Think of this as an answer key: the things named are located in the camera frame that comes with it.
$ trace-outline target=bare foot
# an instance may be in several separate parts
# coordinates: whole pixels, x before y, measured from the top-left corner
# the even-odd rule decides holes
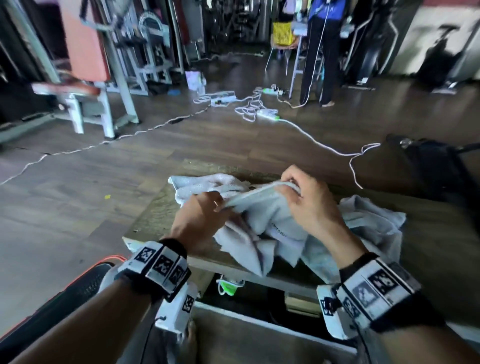
[[[330,101],[329,103],[322,105],[322,108],[329,108],[330,106],[333,106],[333,105],[335,105],[335,102]]]
[[[188,322],[187,337],[180,347],[178,364],[195,364],[197,361],[197,326],[193,320]]]

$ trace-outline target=wooden table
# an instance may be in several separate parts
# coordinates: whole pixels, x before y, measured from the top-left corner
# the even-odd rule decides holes
[[[174,174],[201,176],[227,173],[252,183],[271,182],[278,175],[236,167],[185,160]],[[359,194],[376,205],[407,214],[402,228],[401,265],[422,284],[423,292],[446,319],[480,328],[480,241],[470,222],[456,207],[446,203],[370,190],[330,186],[336,200]],[[175,191],[165,185],[125,233],[125,243],[134,249],[166,234],[179,209]],[[261,278],[240,266],[215,241],[198,248],[188,257],[192,267],[227,274],[282,291],[316,297],[322,280],[302,262],[295,268],[276,258],[271,272]]]

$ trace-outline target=orange backrest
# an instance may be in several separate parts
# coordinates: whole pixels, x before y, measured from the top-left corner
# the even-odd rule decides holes
[[[82,0],[59,1],[72,74],[79,80],[105,82],[110,80],[110,72],[100,34],[80,21],[81,3]],[[87,19],[93,20],[90,5]]]

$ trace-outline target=yellow plastic crate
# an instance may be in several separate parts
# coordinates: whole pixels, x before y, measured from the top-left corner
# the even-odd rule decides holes
[[[292,23],[273,23],[273,42],[281,46],[293,43]]]

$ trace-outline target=towel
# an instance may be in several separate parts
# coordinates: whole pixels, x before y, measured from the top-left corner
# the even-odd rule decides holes
[[[275,256],[292,267],[301,259],[325,283],[339,281],[338,267],[327,248],[298,225],[290,214],[286,199],[274,190],[290,182],[275,181],[251,185],[239,179],[217,173],[210,176],[171,176],[175,200],[183,205],[192,194],[218,191],[225,206],[239,213],[227,221],[214,236],[221,250],[229,253],[240,265],[264,277],[271,270]],[[403,212],[376,206],[368,198],[354,195],[338,204],[347,226],[368,250],[399,261],[402,243],[400,227],[406,220]]]

